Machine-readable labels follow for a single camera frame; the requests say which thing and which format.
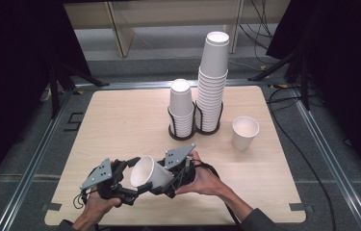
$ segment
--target gray floor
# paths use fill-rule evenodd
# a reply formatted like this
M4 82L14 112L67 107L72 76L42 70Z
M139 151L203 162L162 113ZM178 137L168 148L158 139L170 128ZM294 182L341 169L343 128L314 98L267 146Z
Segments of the gray floor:
M112 88L127 88L128 86L149 88L163 85L176 78L195 80L205 36L208 32L221 30L221 28L222 26L136 29L129 55L126 58L118 55L111 31L90 30L76 33L95 78L112 83ZM274 30L275 25L270 25L270 28ZM261 41L266 45L269 44L267 38L262 38ZM263 48L255 48L252 41L240 30L237 52L231 54L229 59L229 82L227 84L260 86L268 101L276 91L276 89L270 88L270 85L284 84L283 73L286 67L273 73L269 79L264 81L248 82L246 78L260 73L261 65L270 66L259 61L256 56L269 64L276 62L265 56ZM51 201L77 134L76 131L68 132L65 129L76 126L68 123L71 114L84 114L91 95L96 91L96 88L88 86L87 82L79 78L74 80L82 92L71 95L69 92L61 94L61 98L66 102L64 110L51 141L43 152L42 160L39 161L35 177L23 197L20 207L16 208L16 216L11 230L56 229L56 227L50 227L44 223L45 210L43 208ZM310 112L318 122L349 182L361 198L361 161L351 146L344 144L343 140L346 139L346 135L343 134L335 118L323 105L318 92L312 90L311 94L313 96L310 98ZM287 97L292 97L292 90L277 92L273 100ZM281 226L289 230L332 230L332 218L327 197L310 170L312 167L321 179L331 200L337 230L361 230L347 199L338 187L309 132L296 101L289 99L272 103L270 110L274 111L275 122L278 121L281 125L280 127L275 126L307 215L306 221L301 224L281 224ZM50 115L50 100L44 101L31 119L30 126L20 134L20 141L14 144L0 166L0 218L5 212L7 204L12 200L21 177L26 169L29 169L29 163L35 156L47 125L51 122ZM82 115L74 116L74 120L81 119ZM304 157L288 138L295 142L311 166L306 164Z

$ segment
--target stack of paper cups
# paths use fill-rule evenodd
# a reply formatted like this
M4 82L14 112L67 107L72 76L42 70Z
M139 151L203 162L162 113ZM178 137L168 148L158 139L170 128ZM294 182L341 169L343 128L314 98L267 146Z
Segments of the stack of paper cups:
M223 32L207 35L198 70L198 98L195 124L206 133L219 126L222 94L228 74L229 36Z
M193 132L194 104L190 84L185 79L175 80L170 89L170 132L186 138Z

